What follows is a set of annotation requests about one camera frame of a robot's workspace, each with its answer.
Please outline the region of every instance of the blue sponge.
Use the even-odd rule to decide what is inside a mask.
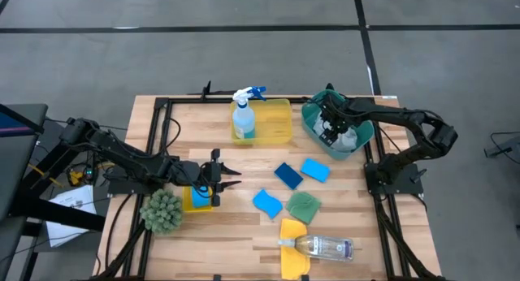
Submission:
[[[298,184],[300,184],[303,180],[301,175],[295,172],[285,162],[282,163],[282,165],[276,169],[275,175],[278,175],[278,177],[291,189],[295,189],[298,186]]]
[[[331,173],[331,169],[314,159],[307,158],[305,162],[303,162],[303,166],[301,166],[301,172],[325,183],[328,175]]]
[[[262,191],[254,196],[253,204],[260,210],[265,211],[271,220],[276,217],[283,208],[282,202],[269,196],[265,189],[262,189]]]
[[[210,205],[210,193],[209,189],[205,192],[197,192],[194,187],[192,187],[192,205],[194,208],[200,208],[207,205]]]

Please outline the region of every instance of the green cloth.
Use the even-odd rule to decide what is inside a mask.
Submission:
[[[285,209],[296,219],[309,225],[322,203],[307,192],[295,192]]]

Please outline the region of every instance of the gray floor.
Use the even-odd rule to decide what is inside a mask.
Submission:
[[[520,0],[362,1],[368,24],[520,24]],[[357,21],[353,0],[11,0],[0,28]],[[520,169],[486,159],[483,148],[491,132],[520,130],[520,32],[371,32],[370,39],[383,94],[440,113],[460,136],[446,158],[421,164],[444,275],[518,279]],[[332,82],[345,94],[371,93],[358,32],[3,34],[0,77],[3,103],[44,102],[56,119],[119,126],[135,95],[197,92],[208,80],[214,89],[315,93]],[[98,239],[89,241],[90,249],[41,255],[33,279],[88,278]]]

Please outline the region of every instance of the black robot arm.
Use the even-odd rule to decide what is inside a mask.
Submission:
[[[323,121],[331,125],[320,136],[327,145],[331,145],[339,134],[347,132],[349,127],[357,127],[366,120],[402,126],[412,132],[417,144],[400,153],[385,154],[379,160],[376,167],[377,177],[386,184],[392,184],[399,173],[411,163],[443,157],[458,137],[452,126],[429,110],[380,106],[364,97],[342,100],[330,93],[317,103],[322,109]],[[423,125],[431,126],[432,130],[426,134]]]
[[[211,153],[211,161],[199,166],[196,162],[182,161],[178,156],[160,150],[150,155],[122,142],[110,131],[102,130],[88,119],[72,119],[60,136],[61,144],[76,152],[93,151],[126,171],[129,179],[146,185],[150,191],[161,188],[165,183],[178,186],[193,186],[199,192],[213,191],[213,206],[218,206],[219,195],[227,186],[238,181],[220,183],[221,174],[239,175],[223,163],[218,163],[219,150]]]

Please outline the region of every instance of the teal plastic basket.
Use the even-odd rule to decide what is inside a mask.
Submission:
[[[314,95],[312,99],[314,101],[320,101],[322,97],[326,94],[330,93],[336,97],[338,97],[341,101],[345,101],[345,98],[339,95],[336,91],[333,90],[323,90],[322,92]],[[313,131],[313,126],[316,123],[316,119],[318,118],[319,114],[319,106],[315,103],[307,102],[302,108],[301,108],[301,125],[303,126],[303,129],[309,134],[309,136],[314,140],[316,143],[318,143],[327,154],[329,154],[332,158],[335,160],[345,160],[350,154],[358,151],[364,144],[366,144],[368,141],[372,139],[374,136],[374,126],[372,125],[371,121],[365,121],[359,127],[353,127],[354,131],[356,131],[357,134],[357,141],[356,141],[356,149],[352,150],[351,152],[340,152],[337,150],[332,149],[331,147],[325,145],[320,139],[319,136]]]

